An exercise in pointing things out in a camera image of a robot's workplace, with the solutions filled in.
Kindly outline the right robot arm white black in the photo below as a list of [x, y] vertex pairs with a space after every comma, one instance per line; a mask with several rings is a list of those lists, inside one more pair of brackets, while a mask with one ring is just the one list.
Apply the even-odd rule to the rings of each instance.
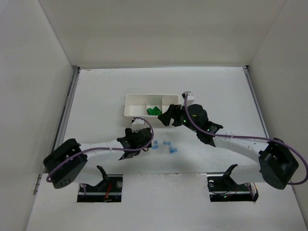
[[210, 121], [201, 105], [192, 104], [185, 108], [172, 104], [158, 119], [164, 126], [189, 128], [204, 144], [230, 150], [254, 161], [249, 166], [232, 164], [224, 174], [228, 184], [266, 182], [273, 188], [283, 190], [299, 167], [283, 141], [277, 138], [245, 139], [235, 135]]

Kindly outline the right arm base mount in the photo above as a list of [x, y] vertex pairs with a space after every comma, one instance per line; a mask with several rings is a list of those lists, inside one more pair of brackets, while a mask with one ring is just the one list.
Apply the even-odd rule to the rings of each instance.
[[210, 202], [256, 202], [259, 198], [254, 183], [237, 184], [231, 173], [237, 164], [231, 165], [224, 173], [208, 174], [207, 187]]

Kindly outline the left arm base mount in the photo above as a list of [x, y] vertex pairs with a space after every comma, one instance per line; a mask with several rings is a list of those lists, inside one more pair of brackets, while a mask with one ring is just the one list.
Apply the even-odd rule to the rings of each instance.
[[120, 203], [122, 200], [123, 175], [108, 175], [102, 166], [97, 166], [99, 182], [94, 186], [81, 183], [78, 203]]

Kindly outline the small green lego brick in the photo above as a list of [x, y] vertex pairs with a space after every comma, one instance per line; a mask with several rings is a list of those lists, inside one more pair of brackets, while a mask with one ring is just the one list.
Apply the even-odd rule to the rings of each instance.
[[162, 111], [157, 106], [155, 106], [153, 108], [147, 108], [147, 113], [150, 116], [160, 116]]

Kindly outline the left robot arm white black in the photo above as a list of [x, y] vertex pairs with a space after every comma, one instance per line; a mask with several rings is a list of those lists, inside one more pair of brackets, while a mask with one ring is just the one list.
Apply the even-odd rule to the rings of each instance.
[[104, 163], [138, 156], [151, 147], [153, 138], [152, 128], [137, 132], [126, 128], [124, 137], [110, 142], [81, 144], [76, 139], [68, 139], [43, 160], [48, 173], [46, 181], [56, 189], [73, 182], [98, 187], [106, 175]]

